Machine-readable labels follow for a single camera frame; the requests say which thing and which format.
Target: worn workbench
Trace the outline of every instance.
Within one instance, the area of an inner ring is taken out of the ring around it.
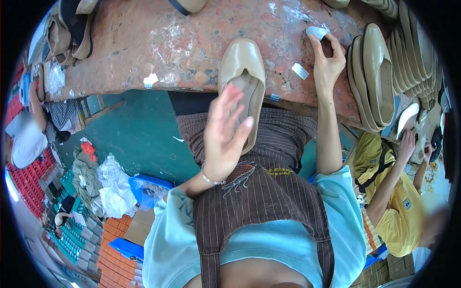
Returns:
[[[47,101],[146,89],[217,91],[221,57],[236,38],[254,39],[266,66],[266,96],[315,111],[313,50],[305,29],[328,29],[347,47],[375,22],[385,37],[382,15],[361,1],[333,9],[321,0],[211,0],[198,13],[183,16],[167,0],[105,0],[92,25],[93,53],[65,69],[65,85],[47,92]],[[331,56],[329,47],[325,52]],[[291,67],[308,72],[302,80]],[[52,73],[45,69],[45,83]],[[334,89],[338,120],[360,127],[359,112],[346,70]]]

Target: shirt logo patch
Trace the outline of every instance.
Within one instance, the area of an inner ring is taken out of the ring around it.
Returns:
[[[403,205],[405,206],[405,209],[408,210],[408,208],[411,207],[410,200],[408,200],[408,198],[406,198],[406,199],[403,201]]]

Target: apron strap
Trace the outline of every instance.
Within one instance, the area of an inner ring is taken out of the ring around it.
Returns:
[[[202,288],[219,287],[219,269],[219,253],[212,255],[200,255]]]
[[[323,288],[331,287],[333,281],[333,271],[335,269],[335,257],[333,254],[333,245],[328,239],[323,242],[317,242],[317,257],[319,258],[320,267],[323,274]]]

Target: green floor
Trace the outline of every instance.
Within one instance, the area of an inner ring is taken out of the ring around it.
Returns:
[[[122,99],[126,104],[72,135],[64,145],[57,146],[67,168],[74,160],[74,145],[80,146],[80,138],[85,136],[96,147],[99,163],[112,153],[130,176],[141,173],[178,185],[199,171],[187,144],[173,138],[181,139],[181,136],[166,91],[129,90],[123,94],[104,95],[103,99],[106,106]],[[88,103],[91,113],[99,110],[95,96],[89,97]],[[301,162],[300,176],[308,179],[315,173],[315,141],[306,146]]]

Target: paper scrap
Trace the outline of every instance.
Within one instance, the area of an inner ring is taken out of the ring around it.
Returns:
[[[157,82],[159,79],[155,73],[150,73],[149,77],[144,78],[144,87],[146,89],[152,89],[152,86]]]
[[[176,138],[175,136],[173,136],[173,138],[178,140],[179,142],[184,142],[184,139],[179,139],[179,138]]]
[[[88,142],[90,145],[93,145],[90,140],[88,140],[86,137],[80,138],[80,142]]]
[[[291,69],[298,74],[303,80],[309,76],[309,72],[306,71],[299,63],[295,63]]]
[[[75,222],[83,225],[86,227],[86,222],[85,222],[85,218],[83,218],[83,215],[76,212],[76,211],[73,211],[72,214],[74,215],[74,219],[75,219]]]

